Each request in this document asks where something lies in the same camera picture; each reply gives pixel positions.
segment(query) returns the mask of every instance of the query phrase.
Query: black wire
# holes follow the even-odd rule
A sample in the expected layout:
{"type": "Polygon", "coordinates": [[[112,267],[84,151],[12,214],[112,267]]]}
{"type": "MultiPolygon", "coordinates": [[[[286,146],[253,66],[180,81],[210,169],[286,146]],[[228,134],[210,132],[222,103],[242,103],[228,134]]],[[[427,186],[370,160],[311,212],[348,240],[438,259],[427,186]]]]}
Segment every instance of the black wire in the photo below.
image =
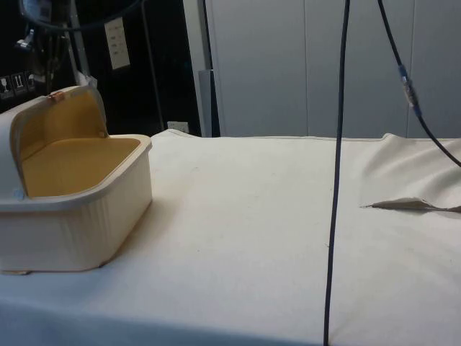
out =
{"type": "Polygon", "coordinates": [[[429,130],[427,127],[426,122],[424,121],[423,117],[421,115],[416,115],[416,117],[419,120],[419,123],[421,124],[422,128],[424,131],[426,131],[427,136],[435,143],[436,146],[439,147],[440,150],[444,152],[445,155],[449,157],[454,163],[456,163],[459,167],[461,167],[461,162],[452,155],[440,142],[435,138],[435,136],[432,134],[432,132],[429,130]]]}
{"type": "Polygon", "coordinates": [[[386,28],[386,33],[388,34],[390,46],[392,47],[392,51],[394,52],[395,60],[397,61],[397,64],[399,66],[401,66],[402,65],[402,60],[400,59],[400,56],[398,55],[397,46],[395,45],[394,38],[392,36],[392,32],[390,31],[390,26],[389,26],[389,22],[388,22],[388,16],[386,16],[386,11],[384,10],[384,6],[382,5],[382,1],[377,0],[377,4],[380,7],[382,21],[384,22],[384,27],[386,28]]]}
{"type": "Polygon", "coordinates": [[[48,29],[48,30],[53,31],[53,32],[77,32],[77,31],[86,31],[86,30],[96,29],[98,27],[103,26],[107,22],[110,22],[111,20],[117,19],[119,17],[124,17],[125,15],[129,14],[131,11],[134,11],[135,9],[137,9],[143,3],[143,1],[145,1],[145,0],[133,0],[133,2],[130,5],[128,5],[127,7],[122,9],[121,11],[119,11],[119,12],[117,12],[115,14],[111,14],[110,16],[108,16],[108,17],[106,17],[104,19],[98,20],[96,22],[81,25],[79,27],[59,27],[58,25],[48,24],[48,23],[42,22],[40,20],[37,20],[34,17],[31,17],[27,13],[25,8],[24,8],[24,0],[18,0],[18,2],[19,2],[19,11],[21,12],[21,15],[28,22],[31,22],[31,23],[37,25],[38,27],[43,27],[43,28],[48,29]]]}
{"type": "Polygon", "coordinates": [[[325,315],[323,321],[323,345],[328,346],[328,332],[330,328],[331,282],[333,280],[334,235],[336,232],[336,214],[338,211],[339,170],[341,165],[341,140],[343,137],[344,114],[344,63],[346,60],[347,27],[349,25],[350,0],[344,3],[344,19],[341,35],[341,56],[339,59],[339,98],[338,98],[338,125],[336,128],[336,154],[334,159],[334,189],[333,205],[331,207],[330,242],[328,244],[328,272],[326,275],[325,315]]]}
{"type": "MultiPolygon", "coordinates": [[[[395,61],[397,62],[398,64],[398,68],[399,69],[403,69],[405,71],[405,67],[403,66],[402,64],[402,61],[400,60],[400,56],[398,55],[398,51],[397,51],[397,47],[395,46],[395,42],[394,42],[394,38],[392,36],[392,32],[390,31],[390,27],[389,27],[389,22],[388,22],[388,18],[386,16],[386,11],[384,9],[384,6],[382,5],[382,0],[377,0],[377,3],[378,3],[378,6],[380,7],[380,11],[381,11],[381,17],[382,17],[382,21],[384,22],[384,26],[385,26],[385,29],[386,29],[386,33],[388,34],[388,38],[389,38],[389,42],[390,42],[390,46],[392,47],[392,50],[394,52],[394,56],[395,56],[395,61]]],[[[456,163],[456,165],[458,165],[459,167],[461,167],[461,162],[456,159],[440,142],[437,138],[435,138],[434,134],[431,132],[431,130],[429,129],[429,127],[427,126],[426,122],[424,121],[423,119],[423,113],[421,111],[421,108],[419,106],[419,102],[418,102],[418,99],[416,97],[416,93],[411,85],[411,81],[409,79],[406,80],[406,88],[408,89],[408,91],[410,92],[410,97],[409,99],[411,100],[410,104],[413,108],[413,111],[415,112],[415,115],[416,117],[418,118],[419,120],[419,123],[421,124],[421,127],[424,129],[424,131],[426,132],[427,136],[435,143],[435,145],[445,154],[447,155],[447,157],[452,160],[454,163],[456,163]]]]}

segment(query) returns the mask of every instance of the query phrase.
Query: white cabinet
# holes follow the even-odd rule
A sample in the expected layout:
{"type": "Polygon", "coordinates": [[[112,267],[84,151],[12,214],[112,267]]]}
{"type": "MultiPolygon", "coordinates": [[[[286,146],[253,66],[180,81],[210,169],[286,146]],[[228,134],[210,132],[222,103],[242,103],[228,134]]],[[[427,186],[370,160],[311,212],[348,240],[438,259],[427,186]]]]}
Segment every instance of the white cabinet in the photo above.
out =
{"type": "MultiPolygon", "coordinates": [[[[400,56],[439,137],[461,135],[461,3],[384,0],[400,56]]],[[[334,136],[344,2],[207,0],[223,136],[334,136]]],[[[351,1],[344,136],[424,136],[375,0],[351,1]]]]}

